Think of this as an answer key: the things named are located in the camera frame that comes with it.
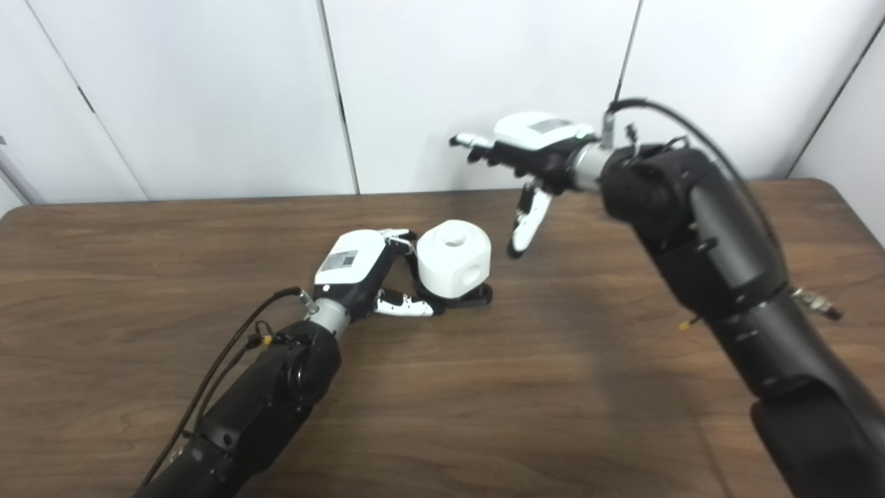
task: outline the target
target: white wall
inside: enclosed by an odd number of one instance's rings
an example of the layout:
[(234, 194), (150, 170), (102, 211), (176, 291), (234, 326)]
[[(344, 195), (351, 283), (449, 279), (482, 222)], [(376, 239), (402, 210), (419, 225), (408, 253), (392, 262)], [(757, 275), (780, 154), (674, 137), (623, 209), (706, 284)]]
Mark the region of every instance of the white wall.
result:
[(791, 177), (829, 182), (885, 245), (885, 35), (845, 85)]
[(37, 200), (144, 200), (25, 0), (0, 1), (4, 167)]
[(30, 0), (148, 198), (354, 191), (313, 0)]
[[(598, 126), (635, 1), (326, 0), (363, 192), (519, 184), (447, 150), (507, 113)], [(649, 0), (622, 97), (686, 114), (751, 177), (783, 176), (885, 14), (881, 0)], [(683, 132), (624, 112), (646, 141)]]
[(0, 218), (18, 206), (21, 206), (19, 196), (6, 184), (3, 174), (0, 174)]
[[(883, 15), (882, 0), (648, 0), (621, 96), (674, 107), (745, 175), (783, 177)], [(619, 114), (631, 121), (644, 140), (681, 134)]]
[(326, 0), (360, 190), (521, 185), (467, 165), (458, 132), (508, 113), (596, 124), (614, 94), (636, 1)]

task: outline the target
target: wood grain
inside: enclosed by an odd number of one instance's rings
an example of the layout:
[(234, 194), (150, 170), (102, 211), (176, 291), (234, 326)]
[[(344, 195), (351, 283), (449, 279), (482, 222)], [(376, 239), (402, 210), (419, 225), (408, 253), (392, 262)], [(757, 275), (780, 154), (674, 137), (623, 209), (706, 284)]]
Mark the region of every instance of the wood grain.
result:
[[(815, 319), (885, 399), (885, 253), (816, 181), (753, 185)], [(341, 233), (450, 218), (494, 245), (492, 306), (374, 316), (326, 400), (242, 496), (775, 497), (752, 402), (599, 201), (556, 199), (520, 261), (516, 191), (31, 206), (0, 222), (0, 495), (129, 496), (200, 377)], [(404, 265), (391, 281), (407, 284)], [(295, 302), (268, 312), (282, 326)]]

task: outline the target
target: barcode label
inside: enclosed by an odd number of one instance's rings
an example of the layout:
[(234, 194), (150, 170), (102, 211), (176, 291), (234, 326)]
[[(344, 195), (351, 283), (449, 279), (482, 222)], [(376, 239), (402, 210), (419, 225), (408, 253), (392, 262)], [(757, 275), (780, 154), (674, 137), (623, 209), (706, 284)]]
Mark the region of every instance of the barcode label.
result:
[(323, 263), (323, 267), (319, 269), (319, 271), (326, 271), (328, 269), (339, 269), (339, 268), (350, 268), (353, 266), (353, 261), (357, 258), (357, 251), (344, 251), (342, 253), (334, 253), (329, 254), (329, 257), (326, 258), (326, 262)]

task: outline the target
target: black base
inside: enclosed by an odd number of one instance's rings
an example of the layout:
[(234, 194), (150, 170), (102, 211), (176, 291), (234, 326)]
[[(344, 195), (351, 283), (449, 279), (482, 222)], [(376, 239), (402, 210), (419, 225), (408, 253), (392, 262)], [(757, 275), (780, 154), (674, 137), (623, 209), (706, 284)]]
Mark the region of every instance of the black base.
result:
[(421, 283), (415, 280), (415, 292), (419, 297), (428, 302), (438, 302), (445, 307), (462, 308), (462, 307), (482, 307), (492, 302), (492, 287), (489, 284), (479, 284), (472, 291), (456, 299), (447, 299), (432, 293)]

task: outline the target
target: electrical cable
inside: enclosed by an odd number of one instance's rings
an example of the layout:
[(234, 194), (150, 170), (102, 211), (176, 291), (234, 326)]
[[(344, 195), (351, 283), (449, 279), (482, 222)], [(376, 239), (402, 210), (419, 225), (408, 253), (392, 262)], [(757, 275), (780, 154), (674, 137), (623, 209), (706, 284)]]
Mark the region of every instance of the electrical cable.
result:
[(774, 230), (772, 229), (771, 224), (768, 222), (768, 218), (765, 216), (765, 212), (762, 211), (762, 206), (759, 205), (758, 201), (756, 201), (756, 198), (750, 192), (750, 188), (747, 187), (746, 182), (743, 180), (741, 174), (737, 171), (735, 165), (731, 162), (728, 156), (725, 155), (722, 149), (720, 149), (720, 147), (716, 145), (715, 142), (713, 142), (712, 138), (708, 137), (703, 131), (700, 130), (700, 128), (689, 121), (688, 118), (677, 113), (674, 109), (659, 102), (655, 102), (654, 100), (649, 100), (647, 98), (624, 98), (621, 100), (613, 100), (609, 104), (608, 111), (606, 112), (614, 114), (618, 111), (631, 107), (650, 107), (658, 111), (659, 113), (664, 114), (671, 120), (678, 122), (680, 125), (682, 125), (683, 128), (688, 130), (692, 135), (696, 136), (702, 144), (706, 145), (707, 148), (712, 151), (713, 155), (719, 159), (719, 161), (722, 163), (722, 166), (724, 166), (728, 173), (732, 176), (734, 183), (736, 183), (738, 186), (738, 190), (741, 191), (741, 193), (745, 197), (745, 200), (750, 204), (750, 207), (753, 209), (753, 211), (756, 212), (756, 216), (765, 227), (766, 231), (768, 232), (768, 236), (774, 241), (775, 245), (780, 246), (777, 237), (774, 235)]
[[(265, 326), (265, 330), (267, 331), (266, 334), (261, 333), (261, 325)], [(234, 357), (230, 359), (230, 362), (227, 363), (227, 366), (215, 378), (215, 382), (212, 383), (209, 391), (206, 391), (206, 395), (203, 397), (203, 402), (200, 404), (200, 409), (196, 411), (196, 417), (194, 417), (194, 434), (196, 434), (196, 430), (200, 426), (200, 423), (203, 422), (203, 415), (205, 415), (206, 409), (209, 408), (209, 401), (212, 400), (212, 396), (215, 394), (215, 391), (218, 390), (219, 385), (221, 385), (221, 381), (224, 380), (224, 377), (242, 359), (243, 355), (246, 354), (247, 351), (260, 346), (263, 338), (269, 339), (272, 337), (273, 328), (271, 328), (271, 324), (265, 320), (256, 320), (255, 332), (249, 336), (249, 342), (244, 344), (240, 348), (240, 350), (234, 354)]]
[(242, 347), (234, 353), (234, 357), (230, 359), (230, 362), (227, 362), (225, 368), (215, 378), (215, 382), (212, 383), (209, 391), (206, 391), (206, 395), (203, 397), (203, 402), (200, 403), (200, 409), (196, 411), (196, 417), (194, 418), (194, 434), (196, 434), (196, 430), (199, 428), (200, 423), (203, 422), (203, 415), (209, 407), (209, 400), (212, 399), (212, 395), (215, 394), (215, 391), (219, 388), (221, 380), (224, 379), (225, 375), (227, 375), (227, 373), (242, 359), (242, 356), (250, 349), (252, 349), (252, 347), (250, 347), (249, 344), (242, 345)]
[(153, 463), (153, 465), (151, 465), (148, 473), (145, 474), (140, 487), (147, 486), (148, 483), (150, 483), (150, 480), (154, 478), (154, 475), (159, 470), (160, 465), (163, 464), (163, 461), (166, 459), (166, 457), (169, 455), (169, 452), (172, 450), (172, 447), (175, 445), (175, 441), (177, 441), (178, 438), (181, 436), (181, 433), (184, 432), (184, 427), (188, 424), (190, 416), (193, 415), (194, 409), (196, 408), (197, 403), (200, 401), (200, 398), (203, 397), (203, 393), (205, 392), (206, 387), (209, 385), (209, 381), (212, 380), (212, 376), (214, 376), (215, 372), (218, 371), (219, 366), (224, 361), (225, 357), (230, 353), (230, 350), (234, 348), (236, 341), (238, 341), (240, 337), (242, 337), (243, 333), (249, 328), (249, 325), (251, 325), (252, 322), (254, 322), (255, 319), (258, 318), (258, 316), (261, 315), (261, 313), (274, 302), (288, 296), (297, 296), (300, 293), (301, 287), (289, 287), (281, 291), (274, 292), (273, 296), (267, 298), (265, 302), (261, 303), (257, 308), (255, 308), (255, 311), (253, 311), (252, 314), (249, 315), (249, 318), (247, 318), (242, 326), (240, 326), (240, 328), (237, 329), (236, 332), (234, 332), (234, 336), (227, 342), (227, 344), (224, 346), (224, 349), (221, 350), (221, 353), (212, 363), (212, 366), (209, 367), (209, 371), (206, 372), (205, 377), (203, 377), (203, 380), (200, 382), (200, 386), (196, 389), (196, 393), (194, 394), (193, 399), (190, 400), (188, 408), (184, 411), (184, 415), (181, 416), (181, 420), (175, 427), (172, 437), (166, 442), (163, 450), (160, 451), (157, 460)]

